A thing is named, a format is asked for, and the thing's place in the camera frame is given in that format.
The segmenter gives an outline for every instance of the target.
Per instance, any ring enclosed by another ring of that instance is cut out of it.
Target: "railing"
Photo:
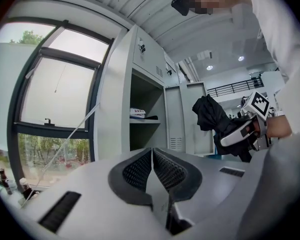
[[[264,87],[264,83],[262,82],[260,77],[258,78],[254,77],[251,80],[235,82],[232,84],[219,86],[217,88],[208,89],[207,91],[208,94],[210,94],[210,96],[214,98],[222,95],[234,94],[234,93],[256,89],[260,87]]]

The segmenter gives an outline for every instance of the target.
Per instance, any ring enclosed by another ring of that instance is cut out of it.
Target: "ceiling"
[[[242,66],[271,60],[264,41],[257,40],[259,23],[251,6],[219,9],[213,15],[189,12],[182,16],[171,7],[172,0],[85,0],[137,24],[155,39],[174,62],[190,57],[199,78]],[[93,6],[85,5],[92,10]],[[198,60],[197,53],[211,51],[212,59]],[[245,56],[238,62],[239,56]],[[208,65],[214,69],[207,71]]]

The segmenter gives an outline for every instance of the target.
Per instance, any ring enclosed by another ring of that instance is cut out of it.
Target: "black mesh pad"
[[[186,178],[186,170],[183,167],[159,153],[153,156],[153,167],[168,192]]]
[[[151,195],[145,193],[151,172],[151,148],[118,163],[108,175],[112,191],[123,201],[132,205],[150,206]]]
[[[146,192],[148,176],[151,172],[151,152],[142,156],[123,170],[127,183],[136,189]]]
[[[153,169],[172,203],[191,199],[202,182],[197,167],[159,148],[153,149]]]

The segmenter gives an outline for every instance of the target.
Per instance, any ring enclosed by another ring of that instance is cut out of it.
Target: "cable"
[[[58,83],[56,84],[56,87],[55,87],[55,90],[54,90],[55,93],[57,92],[57,88],[58,88],[59,82],[60,82],[60,80],[61,80],[62,75],[63,75],[64,72],[65,72],[66,66],[67,66],[67,64],[64,65],[64,68],[63,68],[63,71],[62,71],[62,73],[61,73],[61,75],[60,75],[60,78],[59,78],[59,80],[58,80]]]
[[[66,143],[70,140],[71,136],[74,135],[74,133],[79,129],[79,127],[85,122],[87,121],[87,119],[96,111],[97,106],[100,103],[98,103],[97,105],[95,105],[90,112],[85,116],[85,118],[81,121],[81,123],[77,126],[77,128],[75,128],[73,130],[73,132],[69,135],[69,137],[62,143],[62,145],[60,146],[59,150],[55,153],[55,155],[53,156],[53,158],[50,160],[50,162],[42,169],[42,175],[39,178],[37,184],[35,185],[35,188],[38,187],[39,183],[41,182],[41,180],[44,178],[45,173],[47,171],[47,169],[52,165],[53,161],[57,158],[57,156],[59,155],[59,153],[61,152],[61,150],[63,150],[63,147],[66,145]],[[32,189],[32,191],[30,192],[29,196],[27,197],[27,199],[24,201],[24,203],[21,205],[21,208],[26,204],[26,202],[31,198],[33,192],[35,190]]]

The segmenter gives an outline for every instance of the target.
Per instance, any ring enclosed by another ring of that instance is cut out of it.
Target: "cabinet door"
[[[203,82],[187,84],[187,107],[190,108],[190,113],[187,118],[189,127],[188,135],[188,152],[194,155],[211,155],[215,152],[213,132],[211,130],[202,131],[197,125],[198,116],[192,111],[193,105],[202,96],[206,96],[206,90]]]
[[[138,44],[143,44],[145,51],[142,53]],[[134,47],[133,63],[149,72],[162,82],[167,75],[164,51],[160,45],[145,31],[138,28]]]
[[[168,148],[186,152],[185,118],[180,86],[165,88]]]
[[[165,87],[173,87],[179,85],[179,76],[168,63],[165,64],[165,74],[163,77]]]

